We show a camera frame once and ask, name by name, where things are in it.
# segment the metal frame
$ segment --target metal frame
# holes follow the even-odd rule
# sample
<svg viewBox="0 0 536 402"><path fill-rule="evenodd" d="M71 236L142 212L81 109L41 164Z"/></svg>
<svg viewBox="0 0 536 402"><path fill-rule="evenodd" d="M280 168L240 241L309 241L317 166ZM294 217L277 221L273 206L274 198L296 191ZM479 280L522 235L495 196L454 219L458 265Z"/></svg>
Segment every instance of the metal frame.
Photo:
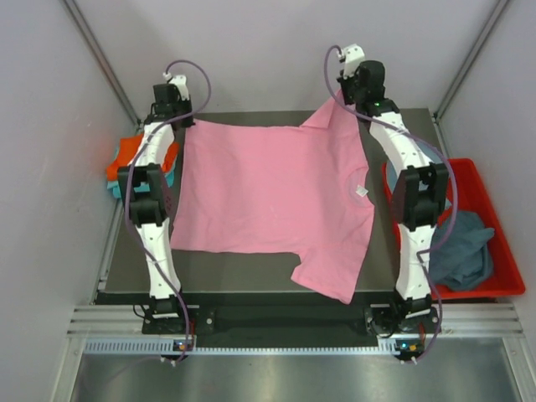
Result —
<svg viewBox="0 0 536 402"><path fill-rule="evenodd" d="M528 348L525 338L504 338L506 350L513 377L518 386L523 401L536 400L536 364Z"/></svg>
<svg viewBox="0 0 536 402"><path fill-rule="evenodd" d="M108 281L108 274L110 273L111 261L114 256L114 249L116 247L117 236L119 235L119 229L121 227L121 218L123 217L123 205L121 200L117 200L114 208L113 215L111 217L110 229L106 237L105 249L100 259L99 275L96 278L95 285L91 290L89 301L93 302L99 291L104 291L106 288L106 282Z"/></svg>
<svg viewBox="0 0 536 402"><path fill-rule="evenodd" d="M111 68L110 62L106 58L104 52L102 51L102 48L97 42L97 39L90 28L90 25L85 20L84 14L81 12L80 7L75 0L60 1L64 5L67 13L71 16L82 39L87 43L91 54L99 65L100 71L102 71L102 74L105 76L111 89L116 94L116 97L120 101L121 106L123 106L125 113L128 115L128 117L132 120L133 123L136 123L138 121L136 111L134 110L132 103L128 99L128 96L126 96L126 92L125 90L123 90L121 83L117 79L116 73Z"/></svg>
<svg viewBox="0 0 536 402"><path fill-rule="evenodd" d="M448 141L446 140L445 132L441 128L441 124L435 118L434 113L430 114L430 118L432 119L432 123L434 124L435 134L437 135L437 139L439 140L441 152L443 152L443 155L445 155L446 157L450 157L451 149L449 148L449 144L448 144Z"/></svg>
<svg viewBox="0 0 536 402"><path fill-rule="evenodd" d="M484 48L484 45L487 43L487 41L490 39L493 30L497 26L497 23L501 19L501 17L504 15L506 10L508 9L508 5L512 0L497 0L495 3L495 6L493 7L493 10L490 12L489 16L487 17L486 22L484 23L480 33L478 34L477 38L473 42L471 48L469 49L469 52L467 53L466 58L463 60L463 63L460 66L460 69L454 76L454 79L452 80L451 84L449 85L448 90L446 91L445 95L441 99L441 102L437 108L437 111L433 113L433 117L435 118L435 121L437 124L441 121L443 116L446 113L446 110L449 108L449 106L452 103L452 100L458 93L458 90L461 87L461 84L465 81L467 75L469 74L469 71L471 70L472 66L475 64L475 61L478 58L478 55L482 52L482 49Z"/></svg>
<svg viewBox="0 0 536 402"><path fill-rule="evenodd" d="M536 365L511 303L445 304L439 338L501 338L523 401L536 400ZM195 348L197 355L385 355L395 354L401 336L363 348ZM64 346L64 358L51 401L70 401L81 355L179 354L170 350L183 337L142 335L142 319L129 306L76 307Z"/></svg>

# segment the dark table surface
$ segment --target dark table surface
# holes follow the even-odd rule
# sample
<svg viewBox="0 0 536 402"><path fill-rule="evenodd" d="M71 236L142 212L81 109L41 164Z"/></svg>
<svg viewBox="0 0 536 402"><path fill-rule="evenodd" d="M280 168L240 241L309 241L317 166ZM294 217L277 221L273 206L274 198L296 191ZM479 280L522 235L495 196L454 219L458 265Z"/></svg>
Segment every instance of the dark table surface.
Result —
<svg viewBox="0 0 536 402"><path fill-rule="evenodd" d="M408 109L401 113L413 134L439 146L428 110ZM281 111L205 114L199 118L239 126L299 126L310 115L310 111ZM392 290L399 271L399 256L382 184L381 166L387 158L367 130L361 127L360 131L369 164L366 188L369 199L375 205L375 215L372 237L356 290ZM178 136L178 140L183 142L183 134ZM175 194L180 191L181 165L177 163L173 185ZM300 263L298 256L291 253L246 255L173 250L173 262L185 291L309 291L291 281L291 273ZM145 258L121 221L106 292L148 291Z"/></svg>

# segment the teal cloth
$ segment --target teal cloth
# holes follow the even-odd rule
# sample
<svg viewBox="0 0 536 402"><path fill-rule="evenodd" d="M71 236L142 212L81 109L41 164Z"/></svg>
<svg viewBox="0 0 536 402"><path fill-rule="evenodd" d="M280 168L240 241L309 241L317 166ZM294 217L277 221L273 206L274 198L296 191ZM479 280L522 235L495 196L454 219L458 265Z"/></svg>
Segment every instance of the teal cloth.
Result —
<svg viewBox="0 0 536 402"><path fill-rule="evenodd" d="M450 218L435 230L432 245L445 235ZM430 278L453 291L470 291L493 274L487 242L495 229L486 228L478 214L458 211L450 237L430 255Z"/></svg>

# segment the gray floor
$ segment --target gray floor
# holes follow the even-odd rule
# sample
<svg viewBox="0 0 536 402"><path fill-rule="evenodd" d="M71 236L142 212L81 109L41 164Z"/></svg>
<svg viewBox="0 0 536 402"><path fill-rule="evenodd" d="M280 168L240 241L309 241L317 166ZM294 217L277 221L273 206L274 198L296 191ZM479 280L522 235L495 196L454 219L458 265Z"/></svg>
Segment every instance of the gray floor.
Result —
<svg viewBox="0 0 536 402"><path fill-rule="evenodd" d="M120 370L121 375L113 378ZM417 366L390 356L84 356L72 401L514 402L500 339L441 339Z"/></svg>
<svg viewBox="0 0 536 402"><path fill-rule="evenodd" d="M401 112L405 125L413 134L439 146L428 110L409 109ZM308 111L292 111L207 114L202 118L240 126L298 126L310 115ZM372 238L357 290L391 290L398 275L399 257L381 178L380 168L386 156L364 128L361 134L370 167L368 195L376 209ZM178 163L176 179L181 178L180 165ZM179 191L178 181L173 186L175 193ZM293 254L240 255L174 250L173 262L185 291L306 291L290 279L294 267L300 263L297 255ZM145 258L126 232L124 224L121 224L117 238L106 291L149 291Z"/></svg>

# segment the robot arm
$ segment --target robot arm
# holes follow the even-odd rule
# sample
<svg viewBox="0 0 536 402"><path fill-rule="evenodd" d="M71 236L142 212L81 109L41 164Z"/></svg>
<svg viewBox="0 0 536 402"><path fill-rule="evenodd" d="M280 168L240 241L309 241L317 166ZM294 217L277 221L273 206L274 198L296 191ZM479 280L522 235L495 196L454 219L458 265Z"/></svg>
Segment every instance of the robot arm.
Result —
<svg viewBox="0 0 536 402"><path fill-rule="evenodd" d="M181 290L173 266L171 247L169 246L169 216L172 214L172 197L162 172L164 158L169 146L175 141L173 129L189 127L193 118L184 119L176 125L167 124L155 130L163 121L183 115L192 110L186 77L164 74L167 83L154 85L155 102L151 113L144 121L144 135L138 148L139 156L134 167L132 191L130 197L130 216L144 248L155 257L162 273L169 279L173 287ZM119 169L118 181L121 189L123 205L126 202L126 187L129 167ZM134 188L146 183L149 190L134 192ZM175 291L165 282L157 270L154 261L146 255L147 267L151 280L152 318L179 318L180 306Z"/></svg>
<svg viewBox="0 0 536 402"><path fill-rule="evenodd" d="M399 109L384 97L384 66L378 61L365 61L364 52L356 44L343 49L339 60L344 63L338 78L344 103L355 104L356 111L374 118L365 124L399 177L391 201L401 238L395 287L397 315L400 320L427 315L431 309L430 286L417 255L430 248L437 219L445 208L448 172L445 165L434 164L415 141L402 134L407 129ZM421 189L420 183L426 184L426 189ZM429 255L425 255L427 270L428 263Z"/></svg>

